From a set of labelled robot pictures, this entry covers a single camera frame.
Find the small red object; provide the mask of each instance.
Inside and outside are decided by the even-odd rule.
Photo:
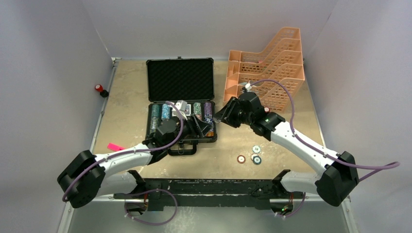
[[[113,143],[109,143],[109,145],[107,145],[108,149],[114,150],[114,151],[119,151],[119,150],[124,150],[123,147],[120,147],[118,145],[115,145]]]
[[[104,91],[102,85],[100,85],[100,84],[97,84],[97,85],[94,87],[94,89],[96,89],[96,91],[98,91],[98,92]]]

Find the case lid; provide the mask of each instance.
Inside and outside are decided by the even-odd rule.
[[[150,102],[166,100],[212,100],[213,59],[148,60]]]

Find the cable tie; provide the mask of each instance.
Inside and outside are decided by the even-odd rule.
[[[105,162],[107,162],[107,161],[109,160],[109,154],[106,154],[106,155],[103,157],[103,159],[104,159]]]
[[[250,83],[245,85],[245,88],[247,91],[250,91],[250,89],[252,89],[252,86],[250,85]]]

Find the case handle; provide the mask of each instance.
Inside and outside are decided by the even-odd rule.
[[[179,149],[177,150],[171,150],[168,149],[168,154],[172,156],[176,155],[194,155],[197,151],[197,142],[192,143],[193,148],[192,149],[185,149],[185,144],[182,142],[179,142]]]

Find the orange desk organizer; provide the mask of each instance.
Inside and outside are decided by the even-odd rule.
[[[273,79],[283,84],[292,97],[305,81],[302,46],[298,28],[282,28],[260,53],[231,50],[223,103],[242,93],[245,83]],[[286,92],[273,82],[259,83],[252,90],[263,106],[284,111],[289,105]]]
[[[300,48],[298,49],[301,50],[302,47],[300,43],[299,28],[284,27],[279,30],[279,32],[273,37],[273,39],[269,42],[269,44],[265,47],[265,49],[262,52],[243,52],[231,50],[229,52],[229,61],[259,63],[265,60],[265,58],[268,57],[268,55],[271,52],[273,52],[273,50],[275,50],[276,47],[281,50],[295,50],[289,48],[294,47],[294,43],[297,41],[289,39],[299,40]]]

